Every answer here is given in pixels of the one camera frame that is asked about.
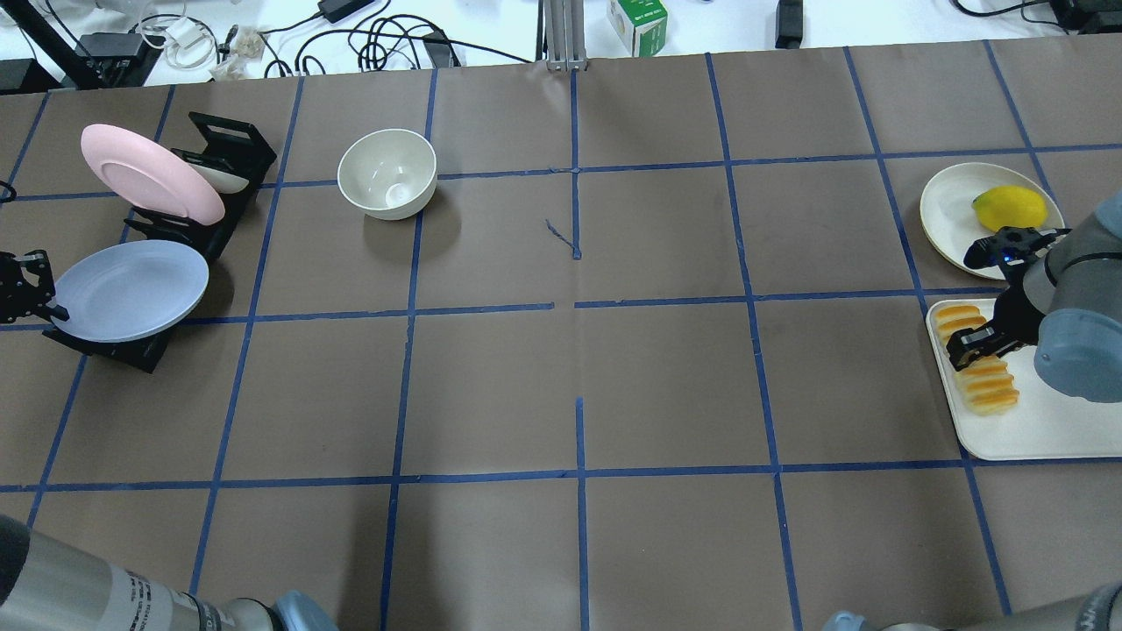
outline rectangular white tray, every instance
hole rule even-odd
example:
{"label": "rectangular white tray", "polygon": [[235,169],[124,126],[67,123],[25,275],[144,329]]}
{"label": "rectangular white tray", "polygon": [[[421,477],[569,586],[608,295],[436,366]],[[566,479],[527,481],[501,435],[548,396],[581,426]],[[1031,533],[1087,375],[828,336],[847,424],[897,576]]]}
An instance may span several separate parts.
{"label": "rectangular white tray", "polygon": [[942,390],[963,447],[985,460],[1042,458],[1097,458],[1122,456],[1122,403],[1092,403],[1056,392],[1032,367],[1034,346],[1005,355],[1013,387],[1021,391],[1017,406],[992,417],[980,417],[966,406],[947,349],[939,344],[934,313],[953,304],[973,304],[986,319],[994,300],[945,300],[927,312]]}

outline plate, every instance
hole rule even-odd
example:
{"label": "plate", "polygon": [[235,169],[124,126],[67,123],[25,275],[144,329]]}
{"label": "plate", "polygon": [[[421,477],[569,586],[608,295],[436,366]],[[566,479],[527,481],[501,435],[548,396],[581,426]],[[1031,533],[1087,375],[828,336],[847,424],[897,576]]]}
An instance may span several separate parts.
{"label": "plate", "polygon": [[974,241],[993,236],[993,232],[978,223],[977,216],[971,207],[974,198],[994,186],[1006,185],[1024,186],[1040,193],[1048,209],[1043,227],[1065,227],[1064,217],[1056,202],[1036,182],[1020,173],[984,162],[948,166],[936,173],[923,188],[923,194],[919,199],[919,216],[928,240],[955,267],[983,278],[1005,280],[996,266],[985,269],[966,267],[963,265],[963,256]]}
{"label": "plate", "polygon": [[201,254],[174,241],[131,241],[80,260],[55,282],[70,320],[63,332],[96,342],[158,333],[199,304],[210,268]]}
{"label": "plate", "polygon": [[927,312],[928,337],[950,418],[967,451],[984,460],[1122,456],[1122,403],[1092,403],[1052,390],[1032,366],[1034,346],[1003,357],[1013,375],[1013,387],[1021,392],[1017,406],[990,417],[972,412],[958,392],[955,368],[936,332],[934,313],[954,304],[973,304],[988,320],[994,300],[945,300]]}
{"label": "plate", "polygon": [[82,131],[82,156],[99,180],[135,207],[212,226],[222,198],[187,163],[156,143],[112,125]]}

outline green and white box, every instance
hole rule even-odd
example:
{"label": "green and white box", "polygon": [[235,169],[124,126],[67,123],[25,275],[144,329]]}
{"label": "green and white box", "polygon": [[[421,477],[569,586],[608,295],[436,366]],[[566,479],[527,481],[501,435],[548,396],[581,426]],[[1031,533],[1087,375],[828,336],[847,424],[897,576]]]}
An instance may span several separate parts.
{"label": "green and white box", "polygon": [[653,57],[666,45],[670,13],[660,0],[608,0],[608,21],[633,57]]}

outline grid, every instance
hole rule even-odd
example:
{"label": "grid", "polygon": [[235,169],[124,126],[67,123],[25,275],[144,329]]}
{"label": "grid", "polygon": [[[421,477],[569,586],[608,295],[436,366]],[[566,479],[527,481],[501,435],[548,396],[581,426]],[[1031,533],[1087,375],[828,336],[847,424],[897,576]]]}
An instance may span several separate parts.
{"label": "grid", "polygon": [[[284,153],[280,156],[278,163],[279,171],[277,174],[276,183],[265,185],[265,189],[272,189],[274,193],[268,208],[264,240],[260,248],[260,254],[256,268],[256,276],[255,276],[254,290],[250,299],[248,316],[195,318],[195,319],[188,319],[184,322],[184,326],[188,327],[222,324],[222,323],[245,324],[245,336],[241,342],[240,355],[237,362],[233,387],[230,394],[228,411],[226,414],[226,421],[222,429],[221,441],[219,446],[218,457],[214,463],[214,470],[212,477],[210,479],[197,479],[197,481],[138,482],[138,483],[52,483],[50,475],[55,463],[55,458],[57,456],[59,443],[63,439],[64,432],[66,431],[67,420],[74,406],[74,401],[79,392],[79,388],[81,387],[83,374],[86,368],[86,358],[82,357],[79,360],[76,369],[74,372],[65,408],[62,418],[58,421],[57,431],[55,433],[54,441],[52,443],[38,484],[3,485],[0,486],[0,493],[34,492],[35,499],[27,520],[29,525],[34,525],[40,502],[44,495],[48,493],[64,493],[64,492],[75,492],[75,491],[126,491],[126,490],[208,491],[209,496],[206,502],[205,516],[199,537],[197,554],[195,557],[194,570],[190,585],[190,589],[192,592],[195,592],[199,588],[199,582],[203,570],[203,564],[206,557],[208,540],[210,537],[210,528],[214,515],[215,502],[218,500],[219,493],[222,490],[261,488],[261,487],[353,486],[353,485],[387,486],[389,488],[389,505],[388,505],[388,521],[386,525],[386,541],[385,541],[385,555],[384,555],[384,566],[383,566],[383,587],[380,595],[380,621],[379,621],[380,628],[386,629],[388,627],[388,620],[389,620],[388,618],[389,603],[390,603],[389,596],[390,596],[390,591],[393,588],[394,551],[395,551],[395,541],[397,538],[396,527],[397,527],[398,496],[403,485],[576,478],[578,485],[577,493],[578,493],[579,531],[577,533],[577,539],[579,549],[580,623],[581,623],[581,629],[590,629],[591,622],[590,622],[590,596],[589,596],[588,499],[587,499],[587,487],[586,487],[586,483],[588,479],[601,478],[601,477],[719,476],[719,475],[733,475],[733,474],[770,476],[773,483],[774,503],[779,520],[778,528],[780,533],[780,545],[782,550],[783,566],[787,575],[785,578],[787,578],[788,597],[790,601],[791,621],[794,629],[801,630],[808,624],[810,627],[813,627],[815,624],[818,623],[818,621],[803,621],[801,615],[801,609],[799,604],[799,588],[795,582],[795,564],[792,556],[792,542],[790,533],[788,531],[787,503],[784,500],[784,490],[783,490],[784,474],[866,472],[866,470],[893,470],[893,469],[962,469],[965,474],[968,484],[969,496],[973,501],[974,510],[976,513],[977,528],[981,530],[982,540],[985,546],[985,552],[990,564],[992,579],[997,593],[1000,606],[1003,613],[1009,614],[1012,607],[1010,605],[1010,598],[1006,593],[1006,586],[1001,569],[1001,563],[997,557],[993,537],[991,536],[990,532],[990,527],[986,518],[986,509],[983,505],[982,495],[978,491],[978,485],[975,479],[975,468],[1010,467],[1010,466],[1049,466],[1057,464],[1072,464],[1074,461],[1050,460],[1050,461],[986,463],[972,459],[965,452],[965,450],[959,448],[960,457],[957,459],[784,464],[781,460],[779,448],[776,445],[775,423],[772,418],[770,391],[767,386],[767,366],[765,362],[765,354],[763,353],[761,346],[761,332],[756,314],[757,304],[771,301],[812,301],[812,300],[830,300],[830,299],[863,299],[863,298],[893,298],[893,296],[914,298],[917,301],[917,305],[919,307],[921,312],[926,312],[928,308],[929,298],[948,296],[948,295],[969,295],[969,294],[996,292],[996,290],[992,286],[938,287],[938,289],[930,289],[923,286],[923,283],[920,280],[920,274],[917,268],[914,257],[912,255],[912,246],[909,243],[908,235],[905,234],[904,230],[904,220],[901,216],[901,210],[896,205],[896,196],[893,191],[892,181],[889,176],[889,170],[886,166],[888,159],[911,158],[911,157],[914,158],[968,157],[976,155],[1003,155],[1003,154],[1027,155],[1031,159],[1033,167],[1036,170],[1034,175],[1039,179],[1043,189],[1049,193],[1051,193],[1051,188],[1047,181],[1045,171],[1038,157],[1040,154],[1122,149],[1122,144],[1095,144],[1095,145],[1084,144],[1084,145],[1063,145],[1063,146],[1048,146],[1048,147],[1033,146],[1032,143],[1030,141],[1029,134],[1026,129],[1024,122],[1022,121],[1021,115],[1018,110],[1018,106],[1014,102],[1009,85],[1006,84],[1005,77],[1002,73],[1002,68],[1000,67],[997,60],[994,55],[993,47],[988,42],[985,42],[984,46],[988,57],[990,65],[1002,88],[1002,92],[1008,102],[1009,110],[1013,119],[1015,120],[1018,130],[1023,139],[1023,147],[995,148],[995,149],[964,149],[964,150],[947,150],[947,152],[910,152],[910,153],[883,152],[879,143],[877,131],[874,127],[873,117],[870,113],[868,103],[866,102],[865,92],[862,85],[862,77],[858,75],[858,71],[854,63],[854,58],[850,51],[848,48],[845,48],[844,49],[845,61],[849,74],[852,76],[853,89],[859,102],[861,113],[863,116],[866,126],[866,131],[870,141],[872,144],[873,150],[867,154],[788,156],[788,157],[774,157],[774,158],[734,159],[732,157],[732,153],[729,149],[729,139],[725,122],[725,111],[723,108],[720,86],[718,85],[718,79],[714,68],[712,57],[707,54],[705,55],[705,62],[708,71],[708,81],[711,88],[712,107],[716,111],[717,125],[720,132],[720,145],[723,152],[721,161],[707,161],[707,162],[692,162],[692,163],[632,164],[632,165],[611,165],[611,166],[581,166],[580,150],[578,146],[580,121],[578,120],[579,117],[577,107],[580,77],[579,74],[574,73],[570,75],[570,82],[569,82],[571,141],[572,141],[572,156],[571,156],[572,159],[570,168],[441,174],[440,180],[453,181],[453,180],[465,180],[465,179],[489,179],[489,177],[534,177],[534,176],[552,175],[552,174],[568,172],[570,174],[571,190],[572,190],[571,226],[569,227],[568,238],[565,235],[561,235],[560,231],[555,232],[555,235],[558,236],[558,238],[560,238],[567,245],[569,245],[569,247],[572,249],[573,259],[579,260],[582,257],[580,194],[579,194],[581,174],[624,172],[624,171],[691,170],[691,168],[706,168],[706,167],[723,167],[725,172],[725,179],[728,188],[727,192],[732,208],[732,216],[729,217],[729,220],[732,221],[734,227],[739,273],[743,282],[743,294],[714,295],[714,296],[701,296],[701,298],[690,296],[690,298],[670,298],[670,299],[625,299],[616,301],[577,301],[574,302],[573,307],[577,310],[589,310],[589,309],[626,309],[632,307],[660,307],[660,305],[744,304],[748,316],[748,326],[751,329],[749,335],[752,340],[751,353],[754,358],[756,375],[758,378],[760,397],[763,408],[763,419],[765,426],[764,430],[767,443],[766,464],[737,465],[737,466],[588,468],[586,466],[586,455],[585,455],[585,447],[586,447],[585,421],[583,421],[585,403],[583,399],[578,396],[573,405],[573,415],[574,415],[573,438],[576,441],[576,449],[577,449],[576,451],[577,466],[573,469],[525,470],[525,472],[456,474],[456,475],[449,475],[449,474],[403,475],[402,460],[404,452],[404,442],[406,438],[408,392],[411,385],[411,371],[413,360],[415,326],[417,320],[429,316],[503,313],[503,312],[516,312],[516,311],[548,311],[554,309],[555,305],[554,303],[516,303],[516,304],[494,304],[484,307],[419,308],[416,293],[419,284],[419,271],[421,266],[420,265],[421,245],[424,230],[424,214],[422,213],[417,216],[417,219],[414,225],[415,227],[414,227],[413,249],[412,249],[413,254],[412,254],[412,263],[411,263],[411,272],[408,281],[408,302],[407,302],[407,308],[405,310],[258,314],[257,305],[261,290],[263,278],[265,275],[266,258],[269,250],[269,243],[273,234],[274,221],[276,218],[277,205],[279,203],[280,198],[283,196],[284,191],[287,189],[296,189],[296,188],[335,185],[335,182],[333,180],[289,182],[285,177],[289,157],[289,149],[292,147],[293,135],[295,131],[297,115],[300,112],[301,100],[303,97],[304,85],[305,85],[304,79],[300,79],[295,90],[295,100],[288,122],[287,138],[285,141]],[[439,80],[440,80],[440,72],[434,71],[432,73],[429,86],[427,110],[425,118],[426,138],[432,137],[433,115],[435,109],[436,93],[439,89]],[[175,86],[172,86],[168,90],[167,99],[164,104],[159,125],[155,134],[155,139],[157,141],[160,139],[165,122],[167,121],[168,112],[172,109],[172,103],[175,98],[175,92],[176,92]],[[31,129],[22,144],[15,167],[12,168],[10,177],[8,179],[10,182],[16,183],[17,185],[18,185],[17,175],[20,171],[20,165],[28,150],[28,147],[31,144],[31,139],[36,132],[36,128],[38,127],[38,124],[43,117],[43,112],[46,109],[49,98],[50,98],[49,94],[44,95],[43,101],[40,102],[38,111],[36,113],[35,120],[31,125]],[[743,165],[803,164],[803,163],[850,162],[850,161],[863,161],[868,163],[875,163],[880,172],[884,186],[884,194],[886,196],[889,205],[891,207],[895,229],[899,235],[899,245],[908,263],[908,271],[911,277],[912,287],[907,290],[800,292],[800,293],[771,293],[771,294],[757,294],[756,292],[754,292],[751,271],[748,268],[748,263],[746,258],[746,246],[744,243],[743,231],[741,229],[741,211],[737,199],[737,186],[734,179],[734,167]],[[66,194],[26,195],[21,198],[21,201],[35,202],[35,201],[55,201],[55,200],[68,200],[68,199],[95,199],[104,196],[112,196],[112,194],[66,193]],[[128,238],[128,229],[126,228],[126,230],[122,231],[121,234],[120,243],[123,243],[127,238]],[[406,341],[404,349],[404,363],[402,366],[401,392],[398,399],[397,427],[396,427],[396,439],[394,443],[392,474],[385,476],[356,476],[356,477],[333,477],[333,478],[332,477],[284,478],[284,479],[226,478],[223,476],[223,467],[226,464],[227,447],[229,445],[231,428],[234,421],[234,413],[237,410],[239,393],[241,388],[241,378],[245,372],[246,360],[249,353],[250,341],[254,335],[255,324],[257,322],[280,322],[280,321],[319,320],[319,319],[348,320],[348,319],[369,319],[369,318],[399,318],[404,319],[406,322]],[[16,324],[16,326],[0,327],[0,332],[42,330],[45,327],[40,324]],[[1078,460],[1078,461],[1087,463],[1088,460]],[[1122,459],[1103,458],[1091,461],[1119,463],[1122,461]]]}

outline yellow lemon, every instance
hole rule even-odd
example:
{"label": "yellow lemon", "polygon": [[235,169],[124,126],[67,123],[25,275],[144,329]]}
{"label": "yellow lemon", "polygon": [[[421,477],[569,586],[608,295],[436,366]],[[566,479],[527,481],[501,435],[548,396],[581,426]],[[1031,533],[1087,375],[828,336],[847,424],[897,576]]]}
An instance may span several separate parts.
{"label": "yellow lemon", "polygon": [[974,213],[992,232],[1005,226],[1039,228],[1048,219],[1045,198],[1024,186],[997,186],[974,198]]}

